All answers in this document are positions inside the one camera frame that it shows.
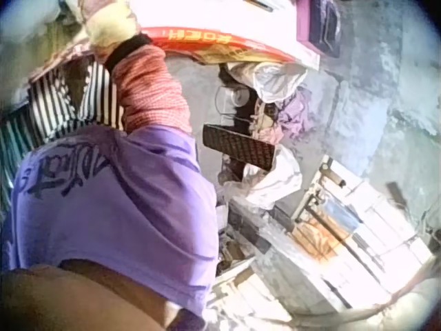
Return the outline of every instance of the white plastic bag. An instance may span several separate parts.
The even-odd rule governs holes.
[[[307,69],[295,63],[228,63],[229,74],[239,83],[256,90],[265,103],[285,100],[302,83]]]
[[[301,185],[302,173],[296,158],[279,144],[269,172],[247,164],[242,182],[228,181],[223,194],[226,201],[234,199],[243,205],[271,210],[277,200],[299,190]]]

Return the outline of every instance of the pink knit sleeve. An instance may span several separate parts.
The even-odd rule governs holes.
[[[127,133],[154,124],[192,131],[181,85],[168,72],[164,58],[160,48],[146,45],[113,69],[119,103],[125,109],[123,123]]]

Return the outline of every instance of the person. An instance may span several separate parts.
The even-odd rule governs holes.
[[[56,72],[31,87],[44,144],[21,162],[1,229],[2,330],[202,330],[216,194],[181,86],[124,1],[80,7],[97,63],[79,113],[60,101]],[[118,122],[97,111],[114,108],[104,68],[123,131],[96,124]]]

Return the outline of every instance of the black and white stripes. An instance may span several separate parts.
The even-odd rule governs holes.
[[[31,150],[91,123],[123,129],[123,109],[116,100],[116,86],[109,72],[97,62],[88,66],[79,110],[72,104],[59,69],[33,83],[28,94],[29,105],[0,123],[0,211],[9,208],[15,174]]]

